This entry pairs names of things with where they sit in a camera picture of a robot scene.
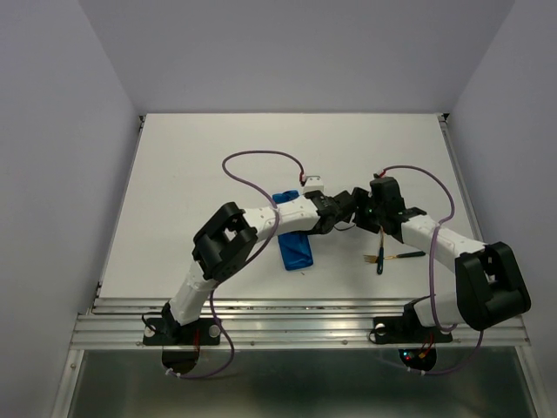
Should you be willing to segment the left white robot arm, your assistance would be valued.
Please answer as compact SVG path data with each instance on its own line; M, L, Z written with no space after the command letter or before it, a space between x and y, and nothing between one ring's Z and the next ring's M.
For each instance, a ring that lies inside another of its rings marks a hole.
M191 265L178 292L163 307L164 335L183 343L193 335L211 291L249 264L252 249L275 235L324 235L349 220L356 202L349 192L329 197L308 192L293 200L252 209L221 206L193 238Z

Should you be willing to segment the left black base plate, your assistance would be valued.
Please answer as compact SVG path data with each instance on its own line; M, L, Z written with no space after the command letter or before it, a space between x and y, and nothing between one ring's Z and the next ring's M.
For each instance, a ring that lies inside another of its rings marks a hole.
M146 319L142 343L147 347L201 346L220 344L221 333L213 318L201 318L186 326L171 330L164 319Z

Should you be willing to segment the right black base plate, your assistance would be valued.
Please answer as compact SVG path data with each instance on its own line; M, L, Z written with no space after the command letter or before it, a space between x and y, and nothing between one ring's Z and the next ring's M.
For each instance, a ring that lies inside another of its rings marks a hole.
M403 316L375 317L367 338L376 345L421 345L453 341L451 334L443 334L436 327L424 327L417 320L405 319Z

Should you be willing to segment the gold spoon green handle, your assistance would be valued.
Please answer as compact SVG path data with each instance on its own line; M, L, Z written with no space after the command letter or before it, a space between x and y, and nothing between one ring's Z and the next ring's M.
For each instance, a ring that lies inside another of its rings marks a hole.
M376 259L376 272L377 275L381 275L383 273L383 269L384 269L384 240L385 240L385 233L384 233L384 229L381 226L379 228L379 250L378 250L378 255L377 255L377 259Z

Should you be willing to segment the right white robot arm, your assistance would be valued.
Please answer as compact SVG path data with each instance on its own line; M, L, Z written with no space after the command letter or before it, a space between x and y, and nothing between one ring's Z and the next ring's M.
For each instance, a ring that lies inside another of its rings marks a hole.
M450 333L461 324L481 332L531 309L526 283L507 244L469 239L418 207L406 207L392 177L376 178L369 190L357 187L352 195L358 228L384 233L424 252L430 271L440 263L455 278L451 292L431 291L407 303L402 315L384 318L386 332L400 331L411 340L419 340L433 329Z

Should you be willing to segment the gold fork green handle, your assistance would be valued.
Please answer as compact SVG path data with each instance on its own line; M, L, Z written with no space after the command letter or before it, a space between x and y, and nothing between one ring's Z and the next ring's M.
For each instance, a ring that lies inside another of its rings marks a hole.
M378 255L366 254L363 256L364 262L369 264L377 264L380 260L396 260L396 259L409 259L409 258L419 258L424 257L426 254L421 251L409 252L409 253L399 253L394 255L383 255L382 257Z

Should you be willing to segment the blue cloth napkin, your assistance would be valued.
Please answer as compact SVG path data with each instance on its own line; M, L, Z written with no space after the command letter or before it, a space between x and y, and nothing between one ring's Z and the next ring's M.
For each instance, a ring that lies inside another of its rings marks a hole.
M276 235L287 271L301 270L313 265L312 249L307 235L312 229L312 215L307 211L307 201L299 198L297 190L272 195L280 217Z

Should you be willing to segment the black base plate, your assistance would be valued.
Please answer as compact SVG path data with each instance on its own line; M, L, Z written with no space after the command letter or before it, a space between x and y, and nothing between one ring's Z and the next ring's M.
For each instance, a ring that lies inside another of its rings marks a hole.
M443 334L436 327L424 327L417 320L405 319L403 316L375 317L367 338L376 345L421 345L453 341L451 334Z
M164 319L146 319L142 343L147 347L201 346L220 344L221 333L213 318L201 318L186 326L171 330Z

